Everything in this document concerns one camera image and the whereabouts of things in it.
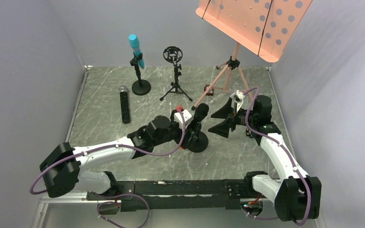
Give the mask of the black small desk mic stand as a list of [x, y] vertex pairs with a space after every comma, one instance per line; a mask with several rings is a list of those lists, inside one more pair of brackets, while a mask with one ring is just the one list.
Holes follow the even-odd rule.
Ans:
[[204, 132], [199, 132], [198, 139], [188, 147], [188, 150], [194, 153], [200, 153], [206, 150], [208, 144], [209, 140], [207, 135]]

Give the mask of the black clip desk mic stand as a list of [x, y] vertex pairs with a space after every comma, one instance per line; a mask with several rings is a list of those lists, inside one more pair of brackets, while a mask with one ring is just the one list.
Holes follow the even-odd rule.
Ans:
[[146, 95], [151, 91], [151, 84], [147, 80], [143, 80], [141, 78], [139, 61], [142, 59], [143, 54], [141, 53], [138, 56], [134, 56], [130, 61], [130, 65], [134, 67], [137, 76], [137, 81], [135, 81], [132, 85], [132, 92], [135, 95]]

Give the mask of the black microphone orange end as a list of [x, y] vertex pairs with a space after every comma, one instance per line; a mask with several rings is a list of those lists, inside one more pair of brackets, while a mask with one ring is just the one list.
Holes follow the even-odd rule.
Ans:
[[209, 106], [205, 103], [199, 104], [196, 109], [193, 116], [192, 122], [188, 125], [188, 127], [191, 127], [195, 124], [202, 124], [202, 120], [208, 115], [209, 112]]

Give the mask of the blue microphone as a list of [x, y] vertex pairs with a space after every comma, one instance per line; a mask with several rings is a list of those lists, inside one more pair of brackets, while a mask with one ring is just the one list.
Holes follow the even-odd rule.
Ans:
[[[128, 40], [129, 40], [130, 47], [133, 49], [134, 56], [139, 57], [142, 52], [140, 50], [140, 42], [139, 42], [139, 39], [138, 39], [137, 35], [136, 34], [130, 34], [128, 36]], [[141, 69], [144, 69], [145, 65], [144, 65], [143, 56], [141, 56], [141, 57], [142, 58], [138, 61], [138, 65]]]

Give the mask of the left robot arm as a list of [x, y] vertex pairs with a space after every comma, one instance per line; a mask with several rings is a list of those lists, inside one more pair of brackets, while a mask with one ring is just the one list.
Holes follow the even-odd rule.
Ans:
[[40, 177], [51, 198], [73, 190], [93, 191], [104, 196], [119, 193], [113, 174], [109, 171], [91, 172], [90, 169], [113, 161], [132, 160], [154, 155], [154, 147], [175, 141], [178, 148], [192, 152], [204, 151], [209, 143], [202, 132], [200, 121], [190, 114], [175, 113], [169, 119], [157, 116], [147, 125], [118, 140], [86, 147], [59, 144], [40, 164]]

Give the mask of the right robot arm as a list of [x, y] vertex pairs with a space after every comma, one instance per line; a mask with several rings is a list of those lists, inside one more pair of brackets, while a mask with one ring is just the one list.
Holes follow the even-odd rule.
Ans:
[[258, 95], [251, 110], [243, 109], [242, 101], [242, 95], [233, 94], [211, 115], [223, 119], [223, 122], [211, 127], [209, 132], [228, 138], [237, 125], [246, 126], [247, 136], [255, 139], [266, 152], [279, 175], [279, 181], [276, 181], [264, 171], [249, 172], [244, 179], [248, 188], [269, 199], [281, 221], [302, 225], [306, 219], [317, 219], [321, 181], [318, 177], [311, 177], [286, 147], [280, 129], [272, 121], [271, 98]]

